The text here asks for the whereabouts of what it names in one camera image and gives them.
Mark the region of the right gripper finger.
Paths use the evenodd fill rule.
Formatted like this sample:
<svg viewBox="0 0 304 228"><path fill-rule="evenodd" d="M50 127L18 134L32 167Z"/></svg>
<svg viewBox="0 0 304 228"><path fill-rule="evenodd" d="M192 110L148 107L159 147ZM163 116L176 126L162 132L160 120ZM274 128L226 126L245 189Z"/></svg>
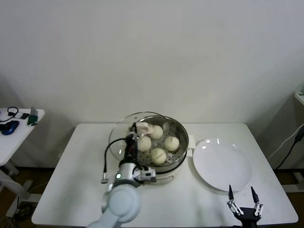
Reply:
<svg viewBox="0 0 304 228"><path fill-rule="evenodd" d="M251 186L251 192L252 192L252 197L253 197L253 201L254 201L254 204L255 204L254 215L257 216L257 217L261 217L264 205L260 202L259 197L258 197L257 193L255 192L255 190L252 186Z"/></svg>
<svg viewBox="0 0 304 228"><path fill-rule="evenodd" d="M230 211L237 216L242 215L242 209L236 204L231 185L229 185L227 205Z"/></svg>

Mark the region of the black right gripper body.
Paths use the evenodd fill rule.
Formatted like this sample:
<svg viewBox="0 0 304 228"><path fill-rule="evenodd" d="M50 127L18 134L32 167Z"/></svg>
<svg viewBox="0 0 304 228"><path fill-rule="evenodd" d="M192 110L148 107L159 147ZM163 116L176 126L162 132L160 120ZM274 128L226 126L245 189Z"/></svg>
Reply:
<svg viewBox="0 0 304 228"><path fill-rule="evenodd" d="M237 215L237 220L242 223L243 228L257 228L257 222L261 217L253 208L241 208L243 214Z"/></svg>

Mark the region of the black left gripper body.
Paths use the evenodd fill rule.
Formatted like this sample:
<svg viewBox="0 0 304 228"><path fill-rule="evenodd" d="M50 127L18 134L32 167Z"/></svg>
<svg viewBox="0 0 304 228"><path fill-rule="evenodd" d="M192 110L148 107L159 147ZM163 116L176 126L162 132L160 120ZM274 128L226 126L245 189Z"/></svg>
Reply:
<svg viewBox="0 0 304 228"><path fill-rule="evenodd" d="M125 139L126 148L124 152L124 161L131 162L134 164L139 164L137 161L138 158L138 144L137 137L129 135Z"/></svg>

